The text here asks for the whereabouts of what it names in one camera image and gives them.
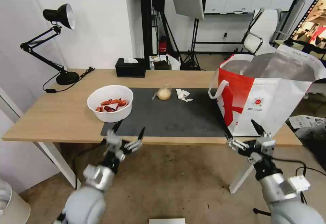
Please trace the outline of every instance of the lamp base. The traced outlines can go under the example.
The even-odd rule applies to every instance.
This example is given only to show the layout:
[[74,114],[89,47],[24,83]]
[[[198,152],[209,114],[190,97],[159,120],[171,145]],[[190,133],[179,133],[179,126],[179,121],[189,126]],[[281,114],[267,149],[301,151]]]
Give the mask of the lamp base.
[[56,80],[59,85],[70,85],[79,80],[79,74],[73,71],[60,73],[60,75],[57,76]]

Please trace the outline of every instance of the red crayfish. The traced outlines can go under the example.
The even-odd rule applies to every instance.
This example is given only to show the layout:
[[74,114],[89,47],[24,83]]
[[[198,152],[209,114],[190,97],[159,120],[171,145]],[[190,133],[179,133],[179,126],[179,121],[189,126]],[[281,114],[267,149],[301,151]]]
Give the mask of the red crayfish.
[[[111,108],[110,106],[108,105],[111,105],[111,104],[117,104],[116,108]],[[109,99],[107,101],[104,101],[101,103],[101,106],[97,107],[96,108],[96,111],[98,112],[115,112],[117,111],[117,109],[119,107],[122,107],[122,106],[125,106],[125,105],[128,105],[127,101],[126,100],[121,100],[120,99]]]

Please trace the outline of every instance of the white container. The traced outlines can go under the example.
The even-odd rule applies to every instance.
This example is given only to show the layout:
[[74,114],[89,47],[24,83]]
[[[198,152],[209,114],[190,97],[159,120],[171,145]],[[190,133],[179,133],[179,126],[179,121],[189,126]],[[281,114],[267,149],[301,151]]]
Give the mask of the white container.
[[25,224],[30,217],[31,207],[26,203],[11,186],[6,182],[0,180],[2,186],[5,184],[6,192],[10,194],[10,199],[7,207],[0,210],[0,223],[1,224]]
[[[101,106],[101,103],[109,99],[119,99],[126,100],[129,103],[127,106],[119,107],[117,111],[105,113],[98,112],[96,108]],[[87,99],[87,106],[94,114],[98,117],[99,120],[103,122],[118,122],[126,118],[132,107],[133,93],[132,91],[125,86],[120,85],[109,85],[106,87],[101,87],[89,95]]]

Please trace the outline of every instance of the white table leg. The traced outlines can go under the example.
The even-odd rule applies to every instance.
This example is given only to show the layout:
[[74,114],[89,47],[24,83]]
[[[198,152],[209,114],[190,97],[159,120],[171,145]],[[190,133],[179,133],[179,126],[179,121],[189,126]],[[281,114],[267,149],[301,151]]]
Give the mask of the white table leg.
[[254,166],[250,164],[249,168],[247,166],[244,170],[239,172],[239,174],[234,178],[229,187],[230,193],[235,193],[239,189],[239,187],[246,180],[246,178],[249,176],[253,169]]
[[[76,185],[76,175],[67,164],[65,159],[60,154],[59,150],[54,146],[53,143],[42,143],[37,142],[44,152],[49,156],[53,163],[59,168],[62,174],[67,178],[70,184],[75,187]],[[80,181],[77,179],[77,189],[80,187]]]

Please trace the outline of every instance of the lamp shade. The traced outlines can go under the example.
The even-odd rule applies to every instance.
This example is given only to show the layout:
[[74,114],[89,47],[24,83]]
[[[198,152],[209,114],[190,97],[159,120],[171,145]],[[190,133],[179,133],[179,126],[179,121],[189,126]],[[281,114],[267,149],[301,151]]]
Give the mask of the lamp shade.
[[74,13],[72,12],[72,8],[68,3],[60,6],[58,10],[43,10],[43,16],[48,21],[60,22],[65,27],[72,30],[75,28]]

